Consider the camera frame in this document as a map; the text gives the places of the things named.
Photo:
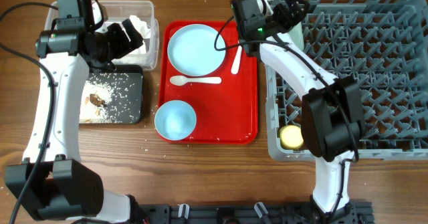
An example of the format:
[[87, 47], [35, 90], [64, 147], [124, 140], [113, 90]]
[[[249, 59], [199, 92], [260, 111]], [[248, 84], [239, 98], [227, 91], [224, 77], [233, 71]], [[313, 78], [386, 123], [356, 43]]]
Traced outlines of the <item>white paper napkin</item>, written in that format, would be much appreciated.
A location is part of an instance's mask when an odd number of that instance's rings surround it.
[[114, 64], [138, 64], [142, 66], [146, 62], [145, 55], [147, 53], [147, 46], [148, 46], [148, 41], [150, 40], [151, 30], [148, 28], [147, 23], [141, 20], [136, 15], [131, 15], [129, 17], [129, 20], [131, 21], [134, 28], [139, 32], [139, 34], [141, 34], [143, 38], [142, 45], [139, 48], [128, 53], [124, 57], [113, 60], [113, 63]]

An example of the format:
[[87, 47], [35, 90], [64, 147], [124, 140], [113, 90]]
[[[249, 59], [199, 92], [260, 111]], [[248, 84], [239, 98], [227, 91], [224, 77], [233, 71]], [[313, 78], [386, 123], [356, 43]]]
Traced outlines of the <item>yellow plastic cup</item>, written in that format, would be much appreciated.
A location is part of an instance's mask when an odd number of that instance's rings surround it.
[[283, 126], [279, 132], [280, 144], [284, 149], [299, 149], [304, 140], [302, 138], [301, 128], [295, 125]]

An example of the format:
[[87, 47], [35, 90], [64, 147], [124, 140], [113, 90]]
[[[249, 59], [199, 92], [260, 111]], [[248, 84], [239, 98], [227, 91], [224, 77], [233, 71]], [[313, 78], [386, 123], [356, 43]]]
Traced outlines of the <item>green bowl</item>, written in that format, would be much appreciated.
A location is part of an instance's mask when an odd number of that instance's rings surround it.
[[298, 23], [288, 33], [290, 35], [291, 40], [297, 46], [297, 48], [303, 51], [304, 36], [303, 36], [303, 30], [302, 30], [302, 23]]

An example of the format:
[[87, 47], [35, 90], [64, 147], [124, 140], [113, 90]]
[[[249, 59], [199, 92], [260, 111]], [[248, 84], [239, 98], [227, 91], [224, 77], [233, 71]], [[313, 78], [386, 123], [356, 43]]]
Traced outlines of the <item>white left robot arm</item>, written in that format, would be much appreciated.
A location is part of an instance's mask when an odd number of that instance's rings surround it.
[[32, 62], [41, 71], [33, 131], [22, 161], [5, 170], [5, 184], [36, 221], [148, 223], [132, 195], [107, 191], [80, 158], [81, 97], [92, 70], [114, 71], [113, 60], [143, 44], [129, 19], [101, 32], [98, 0], [57, 0], [58, 18], [40, 33]]

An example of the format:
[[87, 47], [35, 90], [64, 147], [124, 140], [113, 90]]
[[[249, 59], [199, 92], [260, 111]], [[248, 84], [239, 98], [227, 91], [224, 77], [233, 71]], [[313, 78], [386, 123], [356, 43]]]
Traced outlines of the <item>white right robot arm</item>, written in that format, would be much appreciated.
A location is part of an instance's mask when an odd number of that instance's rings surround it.
[[231, 0], [239, 45], [249, 57], [273, 68], [301, 100], [303, 143], [316, 158], [310, 197], [314, 220], [332, 223], [351, 214], [347, 185], [350, 164], [358, 162], [365, 134], [360, 88], [308, 57], [290, 37], [310, 8], [305, 0], [284, 0], [271, 11], [267, 0]]

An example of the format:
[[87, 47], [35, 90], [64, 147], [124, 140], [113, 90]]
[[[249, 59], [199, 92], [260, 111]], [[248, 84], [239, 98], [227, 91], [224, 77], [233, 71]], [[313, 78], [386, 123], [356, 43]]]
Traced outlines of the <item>clear plastic waste bin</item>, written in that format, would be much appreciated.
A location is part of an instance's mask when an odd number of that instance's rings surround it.
[[158, 54], [158, 23], [154, 18], [154, 5], [151, 1], [96, 1], [96, 0], [58, 0], [58, 14], [49, 15], [50, 29], [43, 31], [37, 42], [37, 55], [44, 64], [71, 65], [81, 69], [90, 68], [83, 58], [83, 38], [94, 33], [102, 22], [94, 23], [92, 4], [103, 5], [108, 14], [107, 27], [113, 23], [121, 24], [131, 15], [145, 21], [151, 30], [145, 64], [114, 64], [118, 67], [138, 66], [143, 70], [153, 70]]

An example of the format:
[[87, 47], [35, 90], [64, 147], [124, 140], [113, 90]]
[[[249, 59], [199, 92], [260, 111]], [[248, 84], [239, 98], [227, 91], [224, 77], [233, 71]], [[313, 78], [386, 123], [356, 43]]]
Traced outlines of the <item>grey dishwasher rack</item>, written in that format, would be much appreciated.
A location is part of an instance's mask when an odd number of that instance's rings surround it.
[[426, 160], [426, 0], [306, 1], [304, 52], [360, 86], [360, 157]]

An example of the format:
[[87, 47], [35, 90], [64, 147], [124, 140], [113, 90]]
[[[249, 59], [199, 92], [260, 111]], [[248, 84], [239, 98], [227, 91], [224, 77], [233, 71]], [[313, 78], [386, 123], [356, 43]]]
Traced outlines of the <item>white plastic fork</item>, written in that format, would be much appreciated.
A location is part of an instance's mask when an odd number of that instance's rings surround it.
[[241, 55], [242, 55], [242, 47], [239, 46], [237, 48], [237, 52], [235, 54], [235, 58], [233, 60], [232, 67], [231, 67], [231, 73], [233, 75], [236, 75], [239, 72], [239, 67], [240, 67], [240, 63], [241, 63]]

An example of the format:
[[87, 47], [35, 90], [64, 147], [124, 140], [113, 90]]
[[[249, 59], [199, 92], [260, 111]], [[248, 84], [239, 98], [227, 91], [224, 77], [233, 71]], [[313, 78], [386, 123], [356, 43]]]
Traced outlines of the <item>cream plastic spoon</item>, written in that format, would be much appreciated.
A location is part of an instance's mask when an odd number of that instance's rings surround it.
[[188, 78], [186, 76], [172, 76], [170, 82], [176, 86], [184, 86], [188, 83], [220, 84], [222, 79], [220, 77]]

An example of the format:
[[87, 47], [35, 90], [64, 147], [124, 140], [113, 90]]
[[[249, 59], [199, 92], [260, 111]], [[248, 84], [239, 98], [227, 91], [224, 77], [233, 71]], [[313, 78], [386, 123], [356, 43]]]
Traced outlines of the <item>large light blue plate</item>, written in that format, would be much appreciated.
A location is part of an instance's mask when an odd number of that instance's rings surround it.
[[180, 28], [170, 38], [167, 55], [171, 65], [188, 76], [206, 76], [214, 72], [225, 60], [225, 40], [218, 31], [208, 25], [190, 24]]

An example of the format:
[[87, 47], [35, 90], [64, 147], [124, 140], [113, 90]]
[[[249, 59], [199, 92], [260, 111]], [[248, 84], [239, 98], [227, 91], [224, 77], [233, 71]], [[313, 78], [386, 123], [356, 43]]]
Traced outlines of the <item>light blue bowl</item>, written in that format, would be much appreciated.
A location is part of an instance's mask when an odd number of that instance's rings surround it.
[[193, 107], [182, 100], [165, 102], [156, 112], [154, 125], [166, 140], [178, 141], [190, 136], [197, 125]]

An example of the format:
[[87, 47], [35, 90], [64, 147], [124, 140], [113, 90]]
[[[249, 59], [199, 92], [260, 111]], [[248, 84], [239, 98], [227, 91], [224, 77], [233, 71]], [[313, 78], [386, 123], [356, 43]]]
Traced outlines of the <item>red plastic tray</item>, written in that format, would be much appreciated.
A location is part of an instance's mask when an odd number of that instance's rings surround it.
[[197, 123], [192, 133], [174, 143], [180, 144], [248, 144], [258, 133], [257, 60], [241, 55], [237, 74], [231, 67], [237, 49], [222, 51], [222, 64], [209, 76], [219, 76], [220, 84], [188, 83], [176, 86], [170, 78], [180, 74], [171, 64], [167, 48], [180, 29], [201, 24], [219, 31], [222, 21], [177, 20], [164, 32], [163, 57], [158, 91], [158, 106], [171, 100], [182, 100], [193, 107]]

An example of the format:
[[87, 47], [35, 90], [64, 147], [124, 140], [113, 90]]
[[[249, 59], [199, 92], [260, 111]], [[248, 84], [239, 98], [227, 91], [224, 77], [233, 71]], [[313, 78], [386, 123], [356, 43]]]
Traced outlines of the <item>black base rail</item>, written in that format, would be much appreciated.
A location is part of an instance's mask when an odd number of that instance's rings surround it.
[[144, 223], [326, 223], [310, 203], [285, 205], [189, 206], [142, 205]]

